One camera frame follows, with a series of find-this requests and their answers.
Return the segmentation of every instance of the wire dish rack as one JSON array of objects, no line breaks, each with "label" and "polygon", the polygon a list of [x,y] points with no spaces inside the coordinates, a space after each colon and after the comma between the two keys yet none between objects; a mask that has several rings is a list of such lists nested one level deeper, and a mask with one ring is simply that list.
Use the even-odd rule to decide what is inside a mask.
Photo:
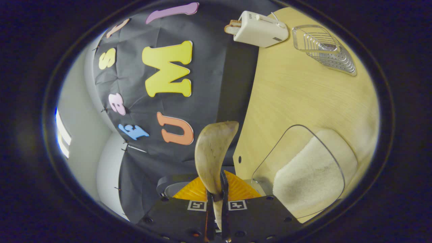
[{"label": "wire dish rack", "polygon": [[348,51],[326,29],[318,25],[302,25],[292,29],[294,47],[324,66],[356,76],[356,66]]}]

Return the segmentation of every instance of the black fabric backdrop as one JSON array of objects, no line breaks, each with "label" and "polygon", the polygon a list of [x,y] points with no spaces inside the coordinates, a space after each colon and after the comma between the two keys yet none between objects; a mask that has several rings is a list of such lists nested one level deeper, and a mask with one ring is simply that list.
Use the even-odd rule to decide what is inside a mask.
[{"label": "black fabric backdrop", "polygon": [[[151,208],[159,195],[157,182],[161,177],[195,173],[194,149],[200,131],[210,123],[235,120],[240,123],[239,132],[227,153],[224,165],[233,165],[232,154],[237,143],[252,88],[258,47],[234,42],[232,35],[223,31],[230,19],[237,19],[244,9],[236,3],[212,3],[201,1],[194,15],[173,15],[145,24],[154,10],[179,6],[187,2],[165,4],[130,16],[129,22],[119,31],[100,41],[95,53],[93,70],[98,95],[107,114],[119,134],[130,146],[147,153],[128,148],[121,164],[119,186],[122,208],[131,222],[138,222]],[[277,6],[269,2],[251,1],[249,11],[270,14]],[[192,41],[192,61],[188,65],[173,62],[191,72],[180,78],[192,82],[192,95],[157,93],[149,97],[145,80],[158,69],[142,62],[142,51],[152,48],[178,45]],[[115,64],[100,70],[99,57],[110,48],[116,49]],[[126,115],[114,112],[108,101],[109,94],[120,93]],[[166,143],[161,134],[183,134],[181,128],[160,126],[156,113],[183,119],[194,131],[190,145]],[[118,125],[138,125],[149,137],[131,139],[118,129]]]}]

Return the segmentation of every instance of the wooden table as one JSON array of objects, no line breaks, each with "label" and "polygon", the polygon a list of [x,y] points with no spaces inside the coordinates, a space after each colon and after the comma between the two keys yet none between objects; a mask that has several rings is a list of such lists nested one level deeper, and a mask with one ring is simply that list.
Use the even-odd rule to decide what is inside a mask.
[{"label": "wooden table", "polygon": [[355,53],[330,31],[351,54],[357,76],[328,69],[294,48],[293,27],[322,24],[290,7],[276,11],[275,15],[288,26],[289,39],[259,49],[251,99],[233,156],[236,174],[251,179],[291,125],[329,128],[348,143],[359,163],[343,197],[361,179],[375,150],[379,130],[375,88]]}]

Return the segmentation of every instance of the clear plastic container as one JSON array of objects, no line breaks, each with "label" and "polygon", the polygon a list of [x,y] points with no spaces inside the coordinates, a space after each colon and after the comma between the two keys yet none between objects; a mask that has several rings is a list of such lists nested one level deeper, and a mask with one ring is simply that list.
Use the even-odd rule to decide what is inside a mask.
[{"label": "clear plastic container", "polygon": [[288,128],[252,175],[252,186],[275,195],[296,217],[311,216],[340,198],[357,170],[348,144],[331,129]]}]

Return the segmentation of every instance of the foam letter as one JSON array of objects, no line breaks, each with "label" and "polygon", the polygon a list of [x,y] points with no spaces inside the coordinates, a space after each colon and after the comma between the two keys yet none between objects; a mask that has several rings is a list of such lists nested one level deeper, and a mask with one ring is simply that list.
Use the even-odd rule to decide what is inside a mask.
[{"label": "foam letter", "polygon": [[129,22],[129,19],[124,20],[123,23],[121,23],[120,25],[114,26],[114,28],[112,28],[112,30],[110,30],[110,32],[107,33],[107,38],[110,38],[110,36],[112,34],[114,34],[115,32],[117,32],[121,28],[123,28],[123,26],[125,26],[127,24],[127,22]]},{"label": "foam letter", "polygon": [[126,110],[123,106],[123,99],[119,93],[115,95],[109,94],[108,101],[113,111],[118,112],[120,115],[126,114]]},{"label": "foam letter", "polygon": [[119,124],[118,128],[134,140],[136,140],[138,137],[142,137],[142,136],[148,137],[149,136],[149,134],[146,133],[146,131],[144,131],[139,126],[135,126],[135,129],[134,129],[132,125],[126,125],[126,127],[123,127],[122,124]]},{"label": "foam letter", "polygon": [[190,3],[182,6],[165,9],[165,10],[156,10],[147,17],[146,24],[152,22],[155,19],[159,19],[174,14],[181,14],[181,13],[185,13],[187,15],[194,14],[198,11],[198,6],[199,3]]},{"label": "foam letter", "polygon": [[191,41],[160,48],[146,47],[143,50],[142,58],[145,65],[160,69],[146,80],[146,90],[150,97],[155,97],[156,93],[182,93],[185,97],[191,96],[192,85],[189,79],[171,83],[189,74],[189,69],[170,63],[179,61],[186,65],[191,62]]},{"label": "foam letter", "polygon": [[111,48],[107,52],[102,53],[99,57],[99,68],[104,70],[111,67],[115,63],[115,49]]},{"label": "foam letter", "polygon": [[162,137],[165,142],[173,142],[176,144],[182,144],[182,145],[190,145],[194,141],[194,131],[192,130],[191,125],[187,123],[186,121],[183,121],[178,118],[173,118],[169,116],[164,116],[162,113],[158,112],[156,114],[156,117],[158,119],[159,125],[163,126],[165,124],[178,126],[183,129],[184,134],[182,136],[169,133],[165,129],[162,129]]}]

